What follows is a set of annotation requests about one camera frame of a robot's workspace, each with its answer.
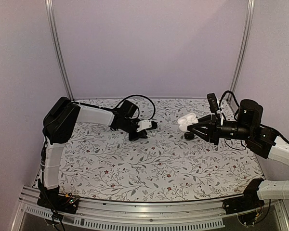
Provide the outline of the black earbuds charging case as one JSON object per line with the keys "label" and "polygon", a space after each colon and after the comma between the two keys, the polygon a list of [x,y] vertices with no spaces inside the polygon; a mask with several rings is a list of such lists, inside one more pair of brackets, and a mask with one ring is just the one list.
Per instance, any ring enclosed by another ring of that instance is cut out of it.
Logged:
{"label": "black earbuds charging case", "polygon": [[185,133],[184,133],[184,138],[185,138],[186,140],[193,140],[193,139],[195,138],[195,135],[194,135],[194,133],[192,133],[192,132],[185,132]]}

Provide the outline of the white earbuds charging case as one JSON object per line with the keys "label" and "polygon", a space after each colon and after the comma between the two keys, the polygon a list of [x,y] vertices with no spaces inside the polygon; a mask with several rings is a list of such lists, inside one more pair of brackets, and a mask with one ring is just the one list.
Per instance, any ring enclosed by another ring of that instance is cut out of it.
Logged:
{"label": "white earbuds charging case", "polygon": [[192,124],[197,124],[198,119],[195,113],[188,113],[177,120],[179,125],[179,130],[182,132],[187,132],[187,127]]}

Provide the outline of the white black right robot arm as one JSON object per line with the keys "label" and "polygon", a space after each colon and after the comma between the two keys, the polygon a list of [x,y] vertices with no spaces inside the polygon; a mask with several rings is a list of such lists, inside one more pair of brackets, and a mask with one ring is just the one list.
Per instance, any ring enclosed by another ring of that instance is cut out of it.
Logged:
{"label": "white black right robot arm", "polygon": [[[229,121],[217,114],[217,104],[213,100],[209,102],[212,114],[189,123],[187,131],[215,145],[220,139],[245,141],[246,148],[256,155],[289,166],[289,141],[276,129],[261,124],[262,106],[244,99],[240,102],[237,120]],[[253,179],[243,194],[239,205],[244,210],[251,209],[258,200],[289,200],[289,180]]]}

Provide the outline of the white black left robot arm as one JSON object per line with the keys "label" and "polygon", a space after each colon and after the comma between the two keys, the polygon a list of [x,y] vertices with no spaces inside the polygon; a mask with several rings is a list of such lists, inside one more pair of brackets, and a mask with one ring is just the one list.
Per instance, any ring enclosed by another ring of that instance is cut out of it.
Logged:
{"label": "white black left robot arm", "polygon": [[62,205],[61,196],[52,189],[58,189],[58,173],[61,156],[70,140],[75,124],[79,122],[101,124],[111,130],[122,130],[130,141],[146,139],[147,131],[156,129],[157,123],[151,119],[134,117],[138,106],[124,99],[114,108],[99,107],[61,97],[43,120],[44,146],[41,152],[42,174],[38,182],[40,190],[48,190],[43,195],[44,202],[52,209]]}

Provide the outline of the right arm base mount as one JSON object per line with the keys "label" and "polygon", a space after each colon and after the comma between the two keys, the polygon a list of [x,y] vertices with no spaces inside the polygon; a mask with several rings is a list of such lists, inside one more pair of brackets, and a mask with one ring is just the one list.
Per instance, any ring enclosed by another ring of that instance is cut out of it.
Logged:
{"label": "right arm base mount", "polygon": [[223,200],[222,208],[226,214],[239,213],[264,206],[264,200],[259,199],[257,190],[264,179],[253,179],[245,188],[243,195]]}

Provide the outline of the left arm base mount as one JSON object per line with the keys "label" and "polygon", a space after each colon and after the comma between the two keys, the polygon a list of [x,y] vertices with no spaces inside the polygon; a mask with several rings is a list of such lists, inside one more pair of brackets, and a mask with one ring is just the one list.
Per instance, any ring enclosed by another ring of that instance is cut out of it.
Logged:
{"label": "left arm base mount", "polygon": [[52,209],[57,212],[64,212],[69,214],[76,214],[79,205],[79,197],[68,194],[60,194],[59,187],[54,189],[46,189],[42,185],[39,185],[39,198],[37,205]]}

